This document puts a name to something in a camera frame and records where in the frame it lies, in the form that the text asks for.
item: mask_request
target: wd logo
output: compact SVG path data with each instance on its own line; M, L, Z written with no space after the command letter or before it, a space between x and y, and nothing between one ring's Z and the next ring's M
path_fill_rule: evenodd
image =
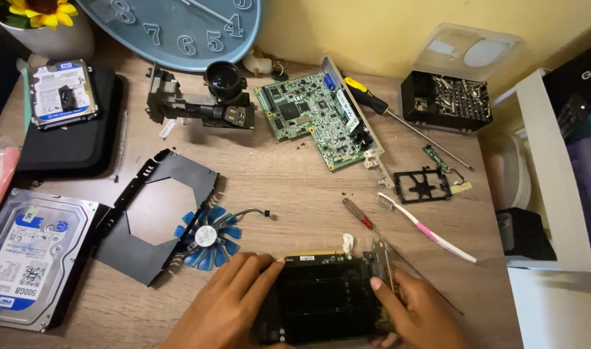
M0 307L11 308L13 306L14 298L0 297Z

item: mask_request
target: yellow wall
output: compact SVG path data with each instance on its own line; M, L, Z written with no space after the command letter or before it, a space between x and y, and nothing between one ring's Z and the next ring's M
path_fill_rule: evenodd
M591 27L591 0L265 0L264 52L404 78L441 22L523 37L524 55L489 80L495 95Z

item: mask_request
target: fan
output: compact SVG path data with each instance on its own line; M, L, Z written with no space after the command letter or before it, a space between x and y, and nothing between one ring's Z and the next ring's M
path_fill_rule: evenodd
M220 206L203 205L190 234L184 241L190 251L190 254L183 258L185 265L196 266L199 270L205 271L212 270L214 265L222 266L229 261L229 255L235 255L240 249L238 244L225 238L226 235L234 239L242 237L242 230L233 226L237 223L237 217L253 211L269 217L268 210L249 209L236 214L225 214L226 211ZM188 212L182 220L186 225L190 225L193 218L194 212ZM175 236L181 237L185 230L185 227L177 226Z

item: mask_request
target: clock hand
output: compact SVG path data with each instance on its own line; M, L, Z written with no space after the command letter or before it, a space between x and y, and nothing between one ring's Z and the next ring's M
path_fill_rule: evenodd
M192 3L192 4L194 4L194 5L197 5L197 6L198 6L198 7L200 7L201 9L205 10L206 12L208 12L208 13L210 13L210 14L213 14L214 16L218 17L219 19L222 19L222 20L224 20L224 21L225 21L225 22L227 22L227 23L231 23L231 21L230 21L228 18L224 17L224 16L223 16L223 15L221 15L220 13L217 13L217 12L215 12L214 10L210 9L210 8L209 8L209 7L207 7L207 6L205 6L205 5L203 5L203 4L200 4L200 3L198 3L198 2L197 2L197 1L195 1L195 0L181 0L181 1L183 1L183 3L184 3L184 4L186 4L186 5L188 5L188 6L190 6L190 4L191 4L191 3Z

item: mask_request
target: screwdriver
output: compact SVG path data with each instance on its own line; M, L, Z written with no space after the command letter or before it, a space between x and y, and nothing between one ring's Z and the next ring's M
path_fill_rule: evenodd
M343 205L345 205L345 207L349 211L349 213L351 213L356 219L361 221L365 227L367 227L370 230L373 230L377 235L379 235L379 237L382 238L382 240L388 246L392 247L392 249L395 250L395 252L397 252L399 254L399 256L401 258L403 258L403 260L405 260L408 263L408 265L411 266L412 269L414 269L416 271L416 273L418 273L420 276L422 276L422 278L424 280L428 281L431 284L431 282L429 280L427 280L427 278L425 278L424 275L420 271L418 271L418 269L416 269L416 267L413 266L412 263L410 263L410 261L408 261L408 259L405 258L401 254L401 252L382 235L382 233L378 232L377 229L375 229L375 227L373 226L373 222L371 222L371 220L367 217L367 215L365 215L364 212L362 210L360 210L354 202L352 202L348 198L344 198L342 203L343 203ZM431 286L434 288L434 290L438 291L440 296L442 296L442 298L444 298L444 300L446 300L452 307L454 307L457 312L459 312L461 315L463 315L463 312L460 311L459 308L457 308L457 306L454 305L445 295L443 295L442 292L440 292L440 290L438 290L435 286L433 286L433 284L431 284Z
M383 100L377 98L363 84L357 82L356 80L354 80L352 78L345 78L345 83L347 84L347 86L348 86L349 91L351 92L351 94L356 99L356 102L358 102L358 103L360 103L362 105L365 105L365 106L373 109L373 111L376 112L379 115L384 115L386 113L390 114L392 117L394 117L400 123L404 124L407 128L409 128L410 130L414 131L420 137L422 137L422 138L428 140L429 142L431 142L431 144L435 145L440 150L442 150L444 153L448 154L453 159L455 159L456 161L458 161L459 163L461 163L462 165L464 165L465 167L467 167L470 171L474 171L474 167L472 167L469 164L463 162L460 158L456 157L453 153L449 152L444 147L442 147L441 145L439 145L438 143L436 143L433 139L430 139L429 137L427 137L427 135L425 135L423 132L420 132L414 126L408 124L407 121L403 120L399 116L396 116L395 113L391 112L388 109L388 103L386 103Z

